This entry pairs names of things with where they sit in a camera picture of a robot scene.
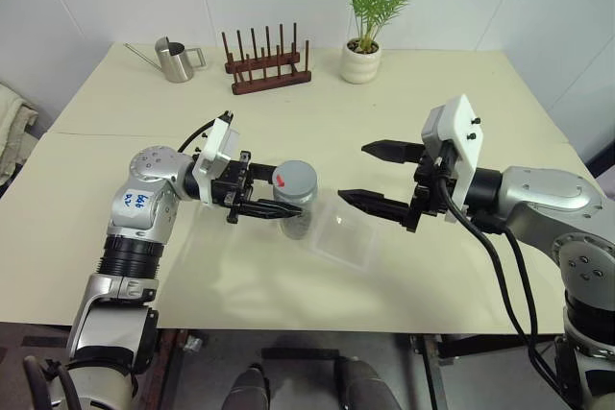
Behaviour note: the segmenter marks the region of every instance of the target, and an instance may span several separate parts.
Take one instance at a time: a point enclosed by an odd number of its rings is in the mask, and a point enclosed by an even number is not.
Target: floor
[[[339,350],[371,364],[405,410],[431,409],[422,359],[409,348],[407,335],[223,330],[196,334],[204,345],[184,354],[165,409],[219,409],[236,376],[253,362],[261,363],[270,379],[272,410],[337,409],[332,361],[314,359],[318,350]],[[64,331],[48,326],[0,323],[1,409],[28,408],[21,360],[28,354],[64,359],[65,337]],[[23,346],[33,343],[40,346]],[[310,358],[262,359],[268,348],[310,349]],[[553,360],[551,354],[553,348],[545,357]],[[449,410],[565,408],[536,376],[523,350],[463,357],[440,370]]]

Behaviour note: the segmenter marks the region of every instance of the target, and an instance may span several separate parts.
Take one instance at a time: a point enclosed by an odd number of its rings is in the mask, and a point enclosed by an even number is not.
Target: gray pants
[[[386,383],[366,362],[339,357],[334,376],[341,408],[402,410]],[[269,383],[262,368],[252,365],[234,382],[222,410],[268,410],[269,399]]]

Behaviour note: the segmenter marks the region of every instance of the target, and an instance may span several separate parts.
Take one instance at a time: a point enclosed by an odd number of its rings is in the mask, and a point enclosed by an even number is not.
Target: white flower pot
[[[348,48],[348,42],[342,48],[340,74],[342,79],[351,84],[365,84],[376,77],[381,63],[382,48],[379,46],[374,53],[355,53]]]

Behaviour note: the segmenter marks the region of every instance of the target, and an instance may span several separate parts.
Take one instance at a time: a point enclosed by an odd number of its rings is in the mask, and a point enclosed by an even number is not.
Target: beige tabletop
[[[389,52],[381,75],[359,86],[333,74],[336,52],[314,55],[313,83],[235,97],[212,52],[209,69],[168,84],[114,46],[0,200],[0,321],[71,324],[134,153],[154,144],[177,148],[204,121],[233,109],[239,148],[253,161],[299,158],[314,166],[314,226],[293,241],[276,222],[240,217],[233,226],[224,209],[182,204],[160,261],[161,326],[512,332],[490,260],[461,226],[425,217],[412,234],[355,211],[335,190],[407,201],[414,166],[378,161],[360,146],[419,141],[429,108],[464,91],[484,121],[482,166],[589,177],[572,147],[502,54]],[[440,81],[431,75],[437,72]],[[255,195],[271,197],[270,187]],[[514,258],[505,241],[494,241],[526,326]],[[559,272],[545,255],[523,249],[540,330],[560,332]]]

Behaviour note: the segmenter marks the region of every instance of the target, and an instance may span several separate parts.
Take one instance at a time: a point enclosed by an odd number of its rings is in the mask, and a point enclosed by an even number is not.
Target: potted plant
[[[351,84],[364,84],[376,77],[382,50],[375,41],[382,27],[397,16],[407,0],[350,0],[358,37],[343,47],[341,75]]]

